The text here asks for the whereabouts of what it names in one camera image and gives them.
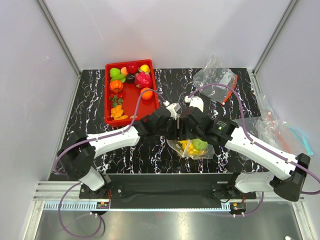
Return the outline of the green toy apple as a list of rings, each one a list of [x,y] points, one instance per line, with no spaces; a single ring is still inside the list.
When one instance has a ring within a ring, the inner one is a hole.
[[[192,142],[193,147],[198,151],[203,151],[208,146],[208,143],[206,141],[203,141],[199,138],[193,139],[191,142]]]

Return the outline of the polka dot zip bag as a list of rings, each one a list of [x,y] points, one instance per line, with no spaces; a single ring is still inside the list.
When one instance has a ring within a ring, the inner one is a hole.
[[[167,140],[168,145],[182,158],[210,159],[215,154],[212,145],[199,138],[190,140]]]

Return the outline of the yellow toy banana bunch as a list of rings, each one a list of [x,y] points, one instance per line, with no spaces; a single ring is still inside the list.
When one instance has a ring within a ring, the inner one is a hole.
[[[193,147],[191,140],[182,140],[182,141],[179,141],[179,144],[181,146],[180,153],[182,154],[183,157],[195,157],[200,154],[200,151],[196,150]]]

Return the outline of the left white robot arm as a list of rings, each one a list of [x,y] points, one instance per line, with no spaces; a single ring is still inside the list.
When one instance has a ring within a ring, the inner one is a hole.
[[[107,152],[135,146],[146,137],[173,134],[179,109],[176,103],[172,103],[123,128],[73,138],[57,156],[65,175],[70,181],[79,181],[89,187],[95,197],[103,198],[108,193],[107,181],[95,170],[92,162]]]

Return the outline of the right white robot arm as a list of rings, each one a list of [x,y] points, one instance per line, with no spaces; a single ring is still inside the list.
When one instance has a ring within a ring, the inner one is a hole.
[[[291,202],[299,200],[311,160],[307,154],[294,155],[279,150],[247,133],[236,122],[225,117],[211,119],[194,106],[182,112],[180,123],[188,139],[225,147],[268,170],[237,174],[227,185],[230,197],[236,199],[249,192],[274,192]]]

